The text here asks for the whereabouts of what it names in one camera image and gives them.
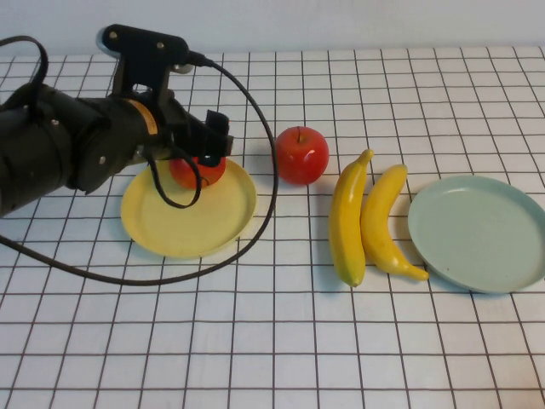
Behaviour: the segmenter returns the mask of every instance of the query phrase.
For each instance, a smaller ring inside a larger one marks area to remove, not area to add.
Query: robotic arm
[[[106,98],[72,98],[43,84],[48,57],[31,37],[0,40],[0,46],[18,41],[35,43],[40,66],[32,81],[17,89],[0,106],[0,216],[31,203],[59,187],[91,193],[126,166],[147,162],[155,188],[176,208],[194,205],[201,191],[200,164],[217,166],[231,154],[229,119],[208,111],[201,122],[176,101],[168,89],[171,72],[191,66],[214,67],[246,95],[262,121],[272,149],[272,198],[255,237],[236,255],[193,274],[158,280],[128,280],[93,274],[50,259],[0,235],[0,244],[51,267],[84,278],[119,285],[163,285],[200,277],[237,260],[261,237],[273,214],[278,191],[278,164],[273,134],[260,108],[244,86],[225,68],[189,50],[180,37],[112,25],[101,30],[97,43],[118,59],[112,93]],[[147,91],[137,93],[136,85]],[[192,201],[178,204],[161,187],[156,160],[183,158],[192,167],[197,189]]]

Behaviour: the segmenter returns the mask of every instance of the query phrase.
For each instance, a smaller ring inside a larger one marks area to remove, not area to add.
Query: black cable
[[[103,283],[108,284],[115,284],[115,285],[129,285],[129,286],[150,286],[150,285],[167,285],[167,284],[173,284],[178,283],[181,281],[186,281],[188,279],[196,279],[197,277],[202,277],[206,274],[213,273],[216,270],[219,270],[220,268],[224,268],[225,266],[231,264],[232,262],[235,262],[238,260],[241,256],[246,254],[250,250],[251,247],[259,240],[259,238],[263,235],[265,232],[265,229],[267,228],[268,223],[271,220],[271,217],[273,216],[274,207],[276,205],[276,198],[278,195],[278,158],[276,155],[276,147],[274,145],[274,136],[271,131],[271,128],[269,127],[267,120],[265,119],[265,116],[263,115],[263,112],[257,105],[257,102],[255,102],[254,98],[251,96],[249,91],[223,66],[219,66],[215,62],[204,59],[203,65],[214,67],[216,70],[221,72],[223,75],[225,75],[227,78],[229,78],[231,81],[234,82],[235,85],[237,85],[238,89],[246,96],[248,101],[250,102],[251,106],[255,109],[255,112],[257,113],[257,116],[259,117],[260,121],[263,123],[263,126],[265,127],[265,131],[267,133],[267,138],[269,140],[269,143],[271,145],[271,155],[272,155],[272,172],[273,172],[273,179],[272,179],[272,196],[271,196],[271,202],[269,204],[267,214],[265,215],[265,220],[261,224],[260,228],[257,230],[257,233],[255,236],[248,242],[248,244],[240,251],[238,251],[235,255],[227,258],[223,262],[220,262],[216,264],[215,266],[208,267],[204,270],[197,271],[195,273],[191,274],[185,274],[178,277],[171,277],[168,279],[146,279],[146,280],[140,280],[140,279],[118,279],[115,277],[109,277],[107,275],[102,274],[96,274],[91,273],[85,270],[82,270],[80,268],[75,268],[73,266],[69,266],[63,262],[59,262],[53,258],[49,258],[47,256],[44,256],[43,254],[40,254],[34,250],[31,250],[24,245],[21,245],[17,242],[14,242],[13,240],[8,239],[7,237],[4,237],[0,235],[0,244],[5,245],[9,247],[12,250],[18,251],[19,253],[24,254],[25,256],[29,256],[31,258],[34,258],[35,260],[38,260],[39,262],[42,262],[51,268],[58,268],[59,270],[66,271],[67,273],[77,275],[79,277],[82,277],[84,279],[93,279],[96,281],[101,281]]]
[[[161,196],[161,199],[163,199],[163,201],[167,205],[171,205],[177,209],[187,209],[188,207],[195,205],[195,203],[197,203],[197,200],[201,195],[201,189],[203,187],[201,174],[198,171],[198,167],[193,161],[192,157],[189,156],[186,153],[186,151],[184,151],[183,149],[178,148],[171,139],[169,139],[169,148],[174,153],[175,158],[182,158],[183,160],[187,162],[187,164],[189,164],[189,166],[191,167],[191,170],[193,171],[193,174],[195,175],[195,181],[197,183],[197,186],[195,188],[195,194],[193,194],[193,199],[191,202],[189,202],[189,204],[176,203],[174,200],[170,199],[167,196],[167,193],[165,193],[165,191],[163,190],[163,187],[161,186],[161,181],[159,180],[159,172],[157,169],[157,165],[155,163],[155,159],[153,159],[152,154],[144,148],[144,152],[142,153],[142,156],[150,165],[150,171],[152,172],[153,184],[155,185],[155,189],[159,193],[159,196]]]
[[[18,43],[21,41],[27,41],[27,42],[36,44],[37,48],[40,51],[40,67],[38,68],[36,75],[31,80],[30,83],[25,84],[19,89],[17,89],[8,98],[8,100],[0,106],[0,112],[8,111],[9,109],[20,108],[27,105],[31,115],[33,116],[37,113],[37,109],[36,109],[37,95],[40,90],[40,87],[43,84],[43,80],[45,79],[45,76],[48,72],[49,59],[48,59],[48,53],[46,52],[42,44],[40,44],[34,38],[28,37],[28,36],[16,36],[16,37],[5,38],[4,40],[0,40],[0,47],[4,45],[12,44],[12,43]]]

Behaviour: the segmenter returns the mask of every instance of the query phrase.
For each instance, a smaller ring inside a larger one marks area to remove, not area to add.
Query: white wall
[[[545,43],[543,0],[2,0],[0,13],[0,38],[31,35],[52,55],[97,52],[111,23],[208,52]]]

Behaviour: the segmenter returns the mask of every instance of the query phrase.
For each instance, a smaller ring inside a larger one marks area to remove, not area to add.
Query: black mount
[[[97,43],[119,59],[112,95],[127,95],[135,85],[144,85],[160,107],[169,99],[170,71],[185,66],[189,56],[183,38],[119,24],[101,30]]]

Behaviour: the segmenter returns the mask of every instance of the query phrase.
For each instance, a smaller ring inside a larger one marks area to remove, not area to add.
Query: light blue plate
[[[506,293],[545,277],[545,211],[507,183],[437,181],[412,202],[409,231],[434,272],[469,290]]]

